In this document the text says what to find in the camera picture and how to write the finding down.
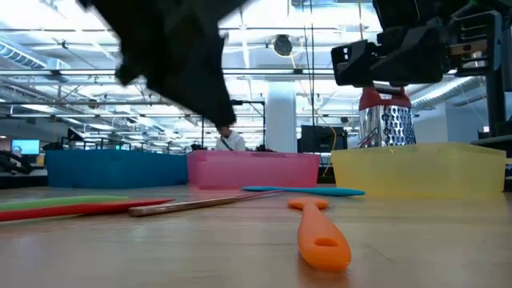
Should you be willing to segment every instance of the wooden table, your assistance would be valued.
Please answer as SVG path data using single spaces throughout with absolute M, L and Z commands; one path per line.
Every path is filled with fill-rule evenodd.
M 169 196 L 236 191 L 0 191 L 0 201 L 76 194 Z M 350 243 L 348 271 L 301 259 L 292 194 L 129 218 L 124 214 L 0 224 L 0 287 L 285 288 L 511 287 L 512 199 L 330 198 L 327 214 Z

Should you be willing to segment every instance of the pink plastic bin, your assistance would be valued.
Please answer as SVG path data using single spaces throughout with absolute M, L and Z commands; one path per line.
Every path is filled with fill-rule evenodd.
M 189 184 L 199 189 L 314 187 L 319 164 L 313 154 L 200 150 L 187 156 Z

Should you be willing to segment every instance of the person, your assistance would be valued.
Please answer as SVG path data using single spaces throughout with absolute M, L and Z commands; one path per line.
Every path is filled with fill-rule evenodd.
M 245 151 L 246 142 L 242 136 L 230 129 L 228 126 L 219 126 L 217 131 L 220 134 L 215 145 L 216 150 Z

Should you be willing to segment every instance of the pillar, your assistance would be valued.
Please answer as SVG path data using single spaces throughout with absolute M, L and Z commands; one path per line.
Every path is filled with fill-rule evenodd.
M 266 98 L 266 145 L 277 152 L 297 152 L 294 82 L 270 82 Z

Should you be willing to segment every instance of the orange plastic utensil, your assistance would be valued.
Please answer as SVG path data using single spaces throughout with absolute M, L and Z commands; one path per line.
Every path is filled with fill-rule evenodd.
M 344 270 L 352 260 L 349 243 L 342 232 L 321 211 L 329 205 L 322 198 L 292 198 L 288 207 L 302 210 L 298 227 L 298 250 L 313 267 Z

